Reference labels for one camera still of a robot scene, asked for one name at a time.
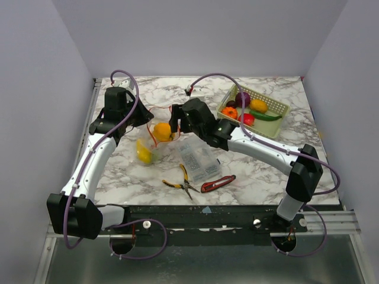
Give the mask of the clear zip top bag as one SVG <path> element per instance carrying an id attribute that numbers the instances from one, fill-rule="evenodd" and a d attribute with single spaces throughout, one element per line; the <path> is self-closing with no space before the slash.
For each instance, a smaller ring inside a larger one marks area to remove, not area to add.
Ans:
<path id="1" fill-rule="evenodd" d="M 136 140 L 136 156 L 144 164 L 160 160 L 166 153 L 169 143 L 180 138 L 181 132 L 173 133 L 169 125 L 172 114 L 171 106 L 152 106 L 148 109 L 153 119 L 139 127 Z"/>

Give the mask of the yellow toy bell pepper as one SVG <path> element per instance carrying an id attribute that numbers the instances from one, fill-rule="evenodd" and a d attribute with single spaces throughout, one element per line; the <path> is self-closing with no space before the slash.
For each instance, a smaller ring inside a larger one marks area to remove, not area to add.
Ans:
<path id="1" fill-rule="evenodd" d="M 171 133 L 168 122 L 159 122 L 153 128 L 153 136 L 159 141 L 172 141 L 175 138 L 175 133 Z"/>

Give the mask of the orange toy pumpkin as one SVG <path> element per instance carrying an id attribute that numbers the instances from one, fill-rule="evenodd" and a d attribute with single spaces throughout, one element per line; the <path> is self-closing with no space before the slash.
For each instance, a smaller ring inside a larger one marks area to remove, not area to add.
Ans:
<path id="1" fill-rule="evenodd" d="M 234 107 L 230 107 L 230 106 L 223 108 L 221 113 L 232 118 L 232 119 L 234 119 L 234 120 L 236 120 L 239 116 L 237 109 Z"/>

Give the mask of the yellow toy mango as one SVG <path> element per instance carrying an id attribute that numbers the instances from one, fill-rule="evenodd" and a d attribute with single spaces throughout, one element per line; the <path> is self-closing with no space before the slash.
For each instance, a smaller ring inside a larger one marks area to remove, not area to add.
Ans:
<path id="1" fill-rule="evenodd" d="M 152 161 L 152 152 L 144 145 L 142 139 L 136 141 L 137 158 L 146 164 L 150 164 Z"/>

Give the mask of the red toy apple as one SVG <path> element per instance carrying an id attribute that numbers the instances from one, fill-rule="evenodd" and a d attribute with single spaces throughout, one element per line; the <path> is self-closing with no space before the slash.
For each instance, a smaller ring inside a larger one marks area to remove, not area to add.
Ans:
<path id="1" fill-rule="evenodd" d="M 255 117 L 252 114 L 244 113 L 244 115 L 240 115 L 237 120 L 251 127 L 254 125 Z"/>

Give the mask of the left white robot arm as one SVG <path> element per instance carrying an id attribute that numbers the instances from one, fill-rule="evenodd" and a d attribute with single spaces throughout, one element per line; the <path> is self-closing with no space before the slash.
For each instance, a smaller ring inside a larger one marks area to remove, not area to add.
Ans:
<path id="1" fill-rule="evenodd" d="M 107 88 L 104 107 L 89 126 L 87 145 L 72 177 L 60 193 L 52 193 L 47 199 L 56 234 L 93 240 L 108 227 L 119 234 L 128 232 L 131 219 L 124 209 L 117 205 L 97 207 L 95 191 L 127 127 L 139 127 L 153 117 L 137 98 L 134 86 Z"/>

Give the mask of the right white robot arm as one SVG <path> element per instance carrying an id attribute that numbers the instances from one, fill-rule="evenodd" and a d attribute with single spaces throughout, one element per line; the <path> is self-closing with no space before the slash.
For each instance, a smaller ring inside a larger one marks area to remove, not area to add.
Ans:
<path id="1" fill-rule="evenodd" d="M 313 146 L 280 144 L 229 119 L 217 119 L 198 98 L 173 104 L 169 125 L 172 132 L 193 133 L 210 147 L 245 154 L 288 176 L 285 195 L 272 217 L 274 228 L 280 232 L 294 225 L 295 215 L 312 199 L 323 174 L 322 162 Z"/>

